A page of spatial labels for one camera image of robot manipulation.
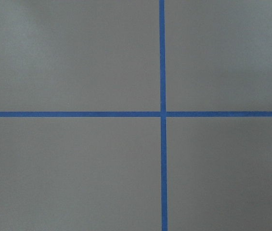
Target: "blue tape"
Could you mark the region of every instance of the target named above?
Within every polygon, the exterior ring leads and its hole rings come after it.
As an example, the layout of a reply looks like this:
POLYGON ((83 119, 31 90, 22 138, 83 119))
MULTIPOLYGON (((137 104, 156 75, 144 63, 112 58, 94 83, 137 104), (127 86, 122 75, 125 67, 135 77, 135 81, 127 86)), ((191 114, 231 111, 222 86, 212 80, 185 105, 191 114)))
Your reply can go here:
POLYGON ((167 112, 167 117, 272 117, 272 112, 167 112))
POLYGON ((0 112, 0 117, 160 117, 160 112, 0 112))
POLYGON ((168 230, 165 2, 159 0, 161 230, 168 230))

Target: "gray surface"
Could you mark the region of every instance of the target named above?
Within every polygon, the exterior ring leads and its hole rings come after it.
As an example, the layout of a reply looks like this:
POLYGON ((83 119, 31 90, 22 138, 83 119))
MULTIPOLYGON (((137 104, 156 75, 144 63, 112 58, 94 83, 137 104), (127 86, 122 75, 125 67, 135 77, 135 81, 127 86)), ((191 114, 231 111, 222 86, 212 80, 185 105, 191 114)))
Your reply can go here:
POLYGON ((168 110, 272 110, 272 0, 165 5, 168 110))
POLYGON ((168 118, 169 231, 272 231, 272 118, 168 118))
POLYGON ((0 0, 0 111, 153 110, 158 1, 0 0))
POLYGON ((0 118, 0 231, 159 231, 158 118, 0 118))

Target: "horizontal blue line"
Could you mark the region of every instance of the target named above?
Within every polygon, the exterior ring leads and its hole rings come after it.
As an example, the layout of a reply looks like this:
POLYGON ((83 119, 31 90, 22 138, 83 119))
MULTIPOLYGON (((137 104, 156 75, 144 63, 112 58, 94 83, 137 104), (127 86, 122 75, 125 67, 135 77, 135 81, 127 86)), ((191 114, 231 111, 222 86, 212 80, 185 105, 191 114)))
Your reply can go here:
POLYGON ((272 117, 272 111, 245 112, 167 112, 167 117, 272 117))
POLYGON ((160 112, 0 112, 0 117, 160 117, 160 112))

